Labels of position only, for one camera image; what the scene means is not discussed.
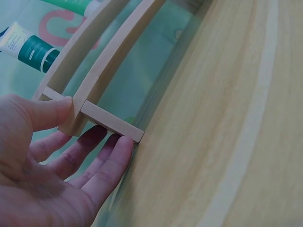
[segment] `pink pattern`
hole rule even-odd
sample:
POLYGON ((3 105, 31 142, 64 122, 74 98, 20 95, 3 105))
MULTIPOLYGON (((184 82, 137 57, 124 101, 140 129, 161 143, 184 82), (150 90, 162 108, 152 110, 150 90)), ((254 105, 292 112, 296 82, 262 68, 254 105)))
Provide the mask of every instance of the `pink pattern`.
MULTIPOLYGON (((69 39, 52 35, 47 30, 48 22, 54 17, 60 17, 64 20, 72 21, 74 19, 74 13, 70 12, 68 10, 51 11, 51 12, 47 13, 41 19, 40 24, 39 24, 39 35, 40 35, 41 39, 43 39, 50 45, 64 47, 67 44, 69 39)), ((78 27, 68 27, 68 28, 66 28, 66 31, 70 34, 74 34, 78 30, 78 28, 83 24, 83 22, 85 20, 86 20, 86 18, 83 18, 81 24, 78 27)), ((97 41, 97 43, 92 48, 93 50, 97 48, 99 42, 100 42, 100 39, 97 41)))

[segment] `tube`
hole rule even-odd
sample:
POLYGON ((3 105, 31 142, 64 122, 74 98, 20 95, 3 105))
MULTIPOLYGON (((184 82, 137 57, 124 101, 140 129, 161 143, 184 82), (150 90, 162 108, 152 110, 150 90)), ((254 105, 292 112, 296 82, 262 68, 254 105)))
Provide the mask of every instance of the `tube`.
POLYGON ((96 0, 41 0, 88 17, 101 4, 96 0))
POLYGON ((60 53, 17 22, 14 22, 0 38, 0 51, 44 73, 49 70, 60 53))

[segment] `wooden stick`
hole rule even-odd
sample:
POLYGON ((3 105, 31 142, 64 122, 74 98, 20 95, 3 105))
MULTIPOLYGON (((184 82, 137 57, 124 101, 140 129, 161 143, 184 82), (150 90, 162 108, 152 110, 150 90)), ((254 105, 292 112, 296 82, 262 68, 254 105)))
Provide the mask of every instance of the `wooden stick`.
POLYGON ((52 90, 50 87, 46 87, 43 91, 43 95, 46 96, 50 100, 63 100, 64 96, 59 94, 58 92, 52 90))
POLYGON ((84 114, 92 122, 103 126, 104 128, 117 133, 119 135, 129 136, 136 143, 142 139, 144 132, 131 124, 119 119, 110 114, 95 104, 86 101, 81 108, 81 113, 84 114))
POLYGON ((42 80, 33 99, 43 99, 48 86, 62 93, 91 48, 129 0, 104 0, 71 37, 42 80))
POLYGON ((73 97, 73 112, 59 127, 60 131, 68 135, 81 134, 86 122, 79 113, 85 101, 94 104, 99 101, 125 56, 164 2, 165 0, 143 0, 123 23, 73 97))

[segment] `hand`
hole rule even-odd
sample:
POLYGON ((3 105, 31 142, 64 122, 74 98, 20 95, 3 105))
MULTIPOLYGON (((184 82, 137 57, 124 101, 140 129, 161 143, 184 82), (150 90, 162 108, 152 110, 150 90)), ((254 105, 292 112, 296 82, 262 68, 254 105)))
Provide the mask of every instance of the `hand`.
POLYGON ((60 157, 43 166, 71 138, 61 132, 31 143, 33 132, 63 123, 71 98, 28 101, 0 98, 0 226, 90 226, 118 185, 130 161, 133 141, 112 135, 86 172, 69 182, 106 136, 95 126, 60 157))

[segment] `white tube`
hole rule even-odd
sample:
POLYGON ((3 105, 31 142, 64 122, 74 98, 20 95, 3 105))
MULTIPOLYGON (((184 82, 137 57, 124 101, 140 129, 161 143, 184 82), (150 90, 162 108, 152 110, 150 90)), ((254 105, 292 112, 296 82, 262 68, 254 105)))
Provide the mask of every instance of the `white tube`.
POLYGON ((45 73, 60 53, 17 22, 14 22, 1 38, 0 51, 45 73))

